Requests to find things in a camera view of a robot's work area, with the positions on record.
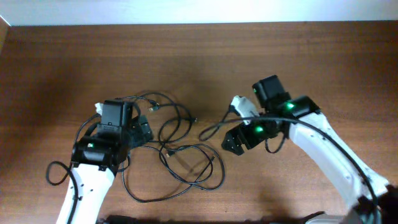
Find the cable connector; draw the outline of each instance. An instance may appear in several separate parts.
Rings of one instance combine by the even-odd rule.
[[[159,104],[154,100],[148,100],[152,106],[159,106]]]
[[[154,112],[154,111],[159,110],[159,104],[156,104],[155,106],[149,108],[148,110],[149,110],[149,112]]]
[[[175,154],[174,151],[169,151],[169,152],[166,154],[166,156],[167,156],[167,158],[170,158],[170,156],[172,156],[172,155],[174,155],[174,154]]]

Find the wood grain surface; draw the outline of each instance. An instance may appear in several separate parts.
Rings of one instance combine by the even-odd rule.
[[[56,221],[67,184],[47,184],[45,168],[69,162],[76,130],[96,102],[149,90],[169,94],[198,118],[181,142],[193,144],[233,96],[257,103],[251,85],[273,74],[293,97],[311,97],[354,152],[398,184],[397,31],[398,22],[11,27],[0,56],[0,222]],[[173,116],[147,114],[154,131]],[[118,175],[99,217],[243,221],[345,212],[338,192],[297,146],[287,142],[268,154],[261,144],[238,157],[220,147],[229,127],[207,142],[226,165],[222,188],[141,204]],[[202,160],[186,151],[170,164],[194,179],[180,163]],[[215,164],[208,185],[219,181]],[[62,174],[55,169],[52,178]],[[142,198],[185,187],[147,149],[133,150],[128,178]]]

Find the green led light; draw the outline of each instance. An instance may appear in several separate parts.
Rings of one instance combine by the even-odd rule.
[[[292,109],[294,107],[293,103],[287,103],[286,104],[287,109]]]
[[[257,127],[255,128],[255,131],[256,131],[257,133],[260,133],[260,132],[263,132],[264,129],[263,129],[261,126],[257,126]]]

